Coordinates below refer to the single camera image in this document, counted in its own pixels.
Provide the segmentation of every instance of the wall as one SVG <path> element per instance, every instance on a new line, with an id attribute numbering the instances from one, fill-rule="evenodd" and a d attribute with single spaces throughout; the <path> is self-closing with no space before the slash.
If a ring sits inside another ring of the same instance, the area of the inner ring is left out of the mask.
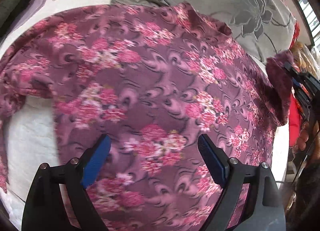
<path id="1" fill-rule="evenodd" d="M 283 0 L 286 6 L 290 9 L 292 15 L 296 18 L 296 20 L 299 22 L 300 25 L 300 35 L 298 37 L 298 40 L 304 43 L 305 45 L 311 45 L 311 41 L 309 38 L 308 30 L 306 29 L 303 19 L 300 15 L 300 12 L 298 11 L 295 3 L 293 0 Z"/>

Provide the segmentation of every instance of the silver bolt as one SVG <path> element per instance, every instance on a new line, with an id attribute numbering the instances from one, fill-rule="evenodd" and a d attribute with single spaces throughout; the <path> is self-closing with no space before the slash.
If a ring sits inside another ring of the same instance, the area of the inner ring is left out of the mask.
<path id="1" fill-rule="evenodd" d="M 239 161 L 236 158 L 230 158 L 230 162 L 231 162 L 231 164 L 236 165 L 236 164 L 238 164 Z"/>
<path id="2" fill-rule="evenodd" d="M 46 169 L 47 166 L 48 166 L 47 163 L 42 163 L 42 164 L 40 165 L 40 169 Z"/>
<path id="3" fill-rule="evenodd" d="M 70 160 L 70 163 L 71 163 L 72 165 L 76 165 L 76 164 L 78 164 L 78 162 L 79 162 L 79 159 L 78 159 L 78 158 L 72 158 L 72 159 Z"/>
<path id="4" fill-rule="evenodd" d="M 263 168 L 269 168 L 269 165 L 268 165 L 268 163 L 266 163 L 266 162 L 262 162 L 262 163 L 261 163 L 261 167 L 263 167 Z"/>

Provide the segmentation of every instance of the lavender fabric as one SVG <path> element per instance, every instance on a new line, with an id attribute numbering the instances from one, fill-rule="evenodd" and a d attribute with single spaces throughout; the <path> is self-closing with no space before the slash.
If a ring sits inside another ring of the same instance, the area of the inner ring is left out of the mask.
<path id="1" fill-rule="evenodd" d="M 61 163 L 80 157 L 102 133 L 112 139 L 110 155 L 87 189 L 109 230 L 199 230 L 221 188 L 198 151 L 198 136 L 207 133 L 243 163 L 271 163 L 276 127 L 287 120 L 291 81 L 282 64 L 292 62 L 291 53 L 267 64 L 272 85 L 230 34 L 188 3 L 56 14 L 2 57 L 1 123 L 26 95 L 53 98 Z M 239 219 L 247 188 L 230 226 Z"/>

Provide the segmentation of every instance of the white sheet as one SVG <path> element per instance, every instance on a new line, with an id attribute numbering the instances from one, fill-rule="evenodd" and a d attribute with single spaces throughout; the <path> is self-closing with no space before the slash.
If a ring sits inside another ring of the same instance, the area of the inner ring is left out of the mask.
<path id="1" fill-rule="evenodd" d="M 25 24 L 12 32 L 0 47 L 2 57 L 6 49 L 28 28 L 52 14 L 81 6 L 110 4 L 111 0 L 47 0 L 44 7 Z M 265 72 L 264 65 L 259 64 Z M 53 133 L 52 103 L 38 97 L 27 97 L 26 105 L 15 113 L 8 127 L 8 194 L 0 197 L 9 211 L 10 220 L 21 230 L 24 202 L 33 177 L 43 162 L 58 165 Z M 279 127 L 273 144 L 272 173 L 281 181 L 285 174 L 289 148 L 289 126 Z"/>

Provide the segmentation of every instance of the human hand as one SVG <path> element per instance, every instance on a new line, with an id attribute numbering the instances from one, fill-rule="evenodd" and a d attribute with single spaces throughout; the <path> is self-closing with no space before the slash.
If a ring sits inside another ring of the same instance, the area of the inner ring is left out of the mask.
<path id="1" fill-rule="evenodd" d="M 295 145 L 292 147 L 293 154 L 295 154 L 298 150 L 305 150 L 306 142 L 309 139 L 308 128 L 309 128 L 309 123 L 305 122 L 302 126 L 302 130 L 300 131 L 300 135 L 297 138 Z M 316 136 L 318 130 L 319 130 L 319 124 L 317 122 L 315 124 L 315 127 L 313 128 L 313 136 Z M 320 159 L 320 136 L 319 135 L 316 136 L 314 145 L 315 145 L 315 149 L 311 156 L 310 162 Z"/>

